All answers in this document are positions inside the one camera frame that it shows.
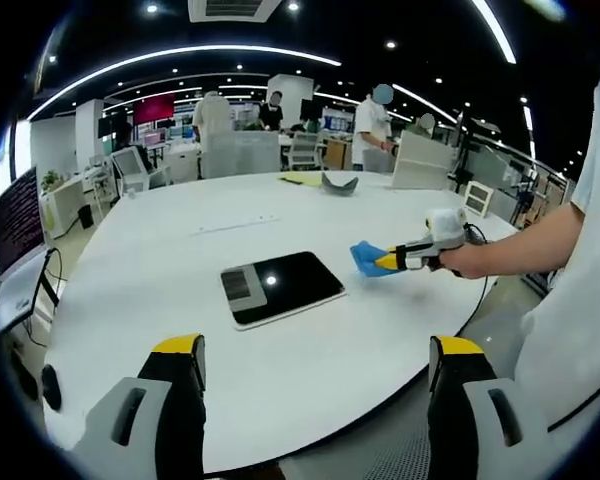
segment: potted plant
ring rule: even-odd
[[[49,170],[44,177],[42,177],[42,191],[44,193],[53,192],[56,188],[62,185],[62,179],[55,171]]]

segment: ceiling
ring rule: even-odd
[[[130,100],[139,96],[136,86],[150,82],[161,81],[140,87],[141,95],[224,85],[229,78],[224,73],[231,73],[233,84],[266,85],[266,78],[241,75],[301,70],[303,76],[316,80],[321,92],[356,100],[383,82],[401,85],[454,116],[455,110],[470,102],[474,117],[499,127],[502,133],[493,138],[529,152],[520,102],[525,96],[533,114],[537,158],[558,170],[567,168],[569,177],[579,176],[584,157],[577,152],[587,149],[597,78],[584,43],[568,25],[546,21],[524,2],[487,0],[515,52],[513,65],[505,61],[471,0],[375,0],[363,8],[350,0],[298,0],[297,12],[288,10],[287,1],[266,23],[191,23],[187,0],[151,2],[158,7],[153,14],[147,12],[145,1],[84,2],[53,37],[48,54],[56,55],[57,61],[47,62],[41,91],[21,115],[29,115],[86,74],[137,55],[191,45],[269,46],[338,60],[342,66],[263,52],[169,55],[94,78],[36,119],[71,111],[74,102],[92,98]],[[388,40],[396,42],[394,50],[385,47]],[[216,72],[223,75],[181,78]],[[231,93],[250,94],[251,89]],[[187,94],[194,92],[176,97],[184,99]],[[344,105],[338,102],[338,108]],[[409,117],[430,111],[401,93],[396,93],[390,108]]]

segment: white round table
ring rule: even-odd
[[[332,172],[344,183],[353,172]],[[427,364],[429,338],[455,335],[483,281],[440,271],[369,279],[349,247],[419,238],[426,212],[461,205],[449,191],[394,191],[362,173],[350,198],[277,180],[278,174],[205,180],[123,198],[95,232],[62,295],[46,363],[63,407],[45,405],[50,437],[70,449],[89,410],[137,376],[162,340],[206,338],[207,473],[279,458],[384,402]],[[491,240],[514,229],[469,214]],[[344,298],[238,331],[220,272],[312,251]]]

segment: tablet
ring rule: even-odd
[[[220,275],[239,330],[344,296],[344,286],[311,252],[230,268]]]

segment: wire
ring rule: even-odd
[[[35,343],[39,347],[47,348],[47,346],[44,343],[36,342],[33,339],[33,336],[31,335],[32,334],[31,318],[28,318],[27,320],[22,322],[22,326],[24,327],[24,331],[27,332],[27,336],[29,337],[29,340],[31,340],[33,343]]]
[[[58,274],[58,276],[53,275],[51,272],[49,272],[49,270],[47,269],[47,272],[49,273],[49,275],[51,275],[53,278],[57,278],[58,279],[58,283],[56,284],[56,298],[58,297],[58,292],[60,291],[60,281],[64,280],[66,282],[66,280],[64,278],[62,278],[62,253],[60,252],[60,250],[58,250],[57,248],[53,248],[51,250],[50,255],[53,254],[53,252],[57,252],[58,253],[58,263],[60,264],[60,273]],[[53,306],[53,314],[55,315],[56,313],[56,308],[57,305]]]
[[[487,240],[487,237],[485,237],[482,230],[480,230],[480,227],[478,227],[477,225],[474,225],[473,223],[467,223],[467,230],[470,231],[471,229],[477,230],[477,232],[480,234],[480,237],[481,237],[481,240],[483,243],[489,243],[489,241]],[[469,318],[465,322],[465,326],[471,320],[473,320],[473,317],[475,317],[476,313],[478,313],[478,310],[480,310],[480,307],[482,306],[482,302],[484,301],[484,296],[487,293],[487,285],[488,284],[489,284],[489,277],[484,277],[484,285],[482,286],[482,293],[480,294],[480,299],[478,300],[478,304],[476,305],[476,308],[473,309],[473,312],[471,312],[471,315],[469,315]]]

